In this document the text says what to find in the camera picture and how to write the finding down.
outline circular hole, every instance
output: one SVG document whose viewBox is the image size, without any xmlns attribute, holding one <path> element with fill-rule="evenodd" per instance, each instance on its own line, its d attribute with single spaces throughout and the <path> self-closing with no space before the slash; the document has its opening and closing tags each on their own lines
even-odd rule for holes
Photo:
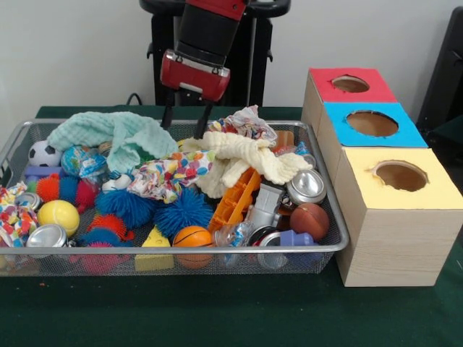
<svg viewBox="0 0 463 347">
<path fill-rule="evenodd" d="M 348 93 L 364 93 L 370 89 L 366 81 L 348 74 L 335 78 L 332 83 L 336 89 Z"/>
<path fill-rule="evenodd" d="M 408 192 L 416 192 L 428 182 L 423 170 L 406 161 L 392 160 L 380 163 L 374 169 L 374 173 L 381 177 L 386 185 Z"/>
<path fill-rule="evenodd" d="M 381 112 L 357 111 L 347 116 L 347 122 L 364 135 L 383 137 L 399 131 L 397 122 Z"/>
</svg>

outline box with hole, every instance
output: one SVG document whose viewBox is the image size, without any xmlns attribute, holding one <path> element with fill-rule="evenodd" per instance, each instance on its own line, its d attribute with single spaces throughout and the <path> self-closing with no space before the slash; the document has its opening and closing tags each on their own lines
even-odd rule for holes
<svg viewBox="0 0 463 347">
<path fill-rule="evenodd" d="M 428 147 L 398 103 L 325 103 L 318 143 L 331 180 L 342 147 Z"/>
<path fill-rule="evenodd" d="M 318 134 L 324 103 L 396 103 L 378 70 L 362 68 L 309 70 L 302 121 Z"/>
<path fill-rule="evenodd" d="M 433 286 L 463 223 L 463 198 L 431 149 L 344 148 L 334 182 L 351 237 L 345 286 Z"/>
</svg>

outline soccer ball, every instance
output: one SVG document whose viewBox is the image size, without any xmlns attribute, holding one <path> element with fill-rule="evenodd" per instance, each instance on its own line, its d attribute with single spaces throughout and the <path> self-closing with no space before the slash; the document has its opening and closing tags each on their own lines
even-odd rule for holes
<svg viewBox="0 0 463 347">
<path fill-rule="evenodd" d="M 38 141 L 29 150 L 29 164 L 32 166 L 59 166 L 62 152 L 48 145 L 46 140 Z"/>
</svg>

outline orange basketball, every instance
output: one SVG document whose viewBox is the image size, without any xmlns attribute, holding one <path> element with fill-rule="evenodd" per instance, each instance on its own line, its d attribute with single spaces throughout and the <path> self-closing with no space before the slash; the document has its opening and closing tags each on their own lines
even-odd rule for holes
<svg viewBox="0 0 463 347">
<path fill-rule="evenodd" d="M 314 241 L 320 241 L 328 233 L 330 219 L 323 208 L 307 203 L 294 210 L 289 219 L 289 225 L 296 233 L 308 233 Z"/>
<path fill-rule="evenodd" d="M 174 239 L 173 247 L 212 247 L 212 236 L 200 226 L 183 228 Z M 212 260 L 212 254 L 179 254 L 177 260 L 189 269 L 200 269 Z"/>
</svg>

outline wire mesh basket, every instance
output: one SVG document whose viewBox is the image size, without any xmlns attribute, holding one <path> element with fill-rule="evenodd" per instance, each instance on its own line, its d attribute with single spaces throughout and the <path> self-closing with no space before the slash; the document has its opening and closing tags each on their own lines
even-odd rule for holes
<svg viewBox="0 0 463 347">
<path fill-rule="evenodd" d="M 1 181 L 6 187 L 24 180 L 30 146 L 45 140 L 66 119 L 35 119 L 17 126 L 0 152 Z M 114 248 L 0 248 L 0 275 L 81 276 L 81 275 L 218 275 L 263 273 L 319 273 L 334 252 L 349 241 L 344 219 L 312 129 L 299 121 L 268 121 L 275 130 L 289 130 L 296 143 L 304 141 L 315 156 L 327 186 L 322 207 L 330 218 L 330 228 L 318 246 L 311 247 L 140 247 L 153 225 L 135 230 L 133 247 Z M 174 121 L 170 133 L 175 140 L 193 135 L 194 121 Z M 95 215 L 81 215 L 76 236 L 87 231 Z M 187 263 L 203 263 L 193 269 Z"/>
</svg>

